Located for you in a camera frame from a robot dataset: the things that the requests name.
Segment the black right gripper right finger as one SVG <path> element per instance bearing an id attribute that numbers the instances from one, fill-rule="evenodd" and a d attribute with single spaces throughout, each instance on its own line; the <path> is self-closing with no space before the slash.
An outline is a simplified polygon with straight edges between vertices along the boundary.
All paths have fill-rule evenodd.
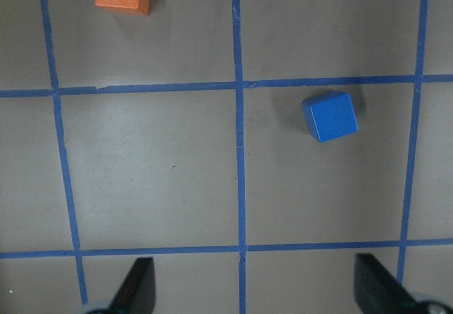
<path id="1" fill-rule="evenodd" d="M 362 313 L 421 313 L 418 302 L 369 253 L 355 256 L 354 298 Z"/>

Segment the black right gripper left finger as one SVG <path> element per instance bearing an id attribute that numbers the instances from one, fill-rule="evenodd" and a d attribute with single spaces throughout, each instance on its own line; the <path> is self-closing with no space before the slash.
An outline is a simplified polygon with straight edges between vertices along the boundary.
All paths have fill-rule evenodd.
<path id="1" fill-rule="evenodd" d="M 156 305 L 154 259 L 134 261 L 108 307 L 109 313 L 153 313 Z"/>

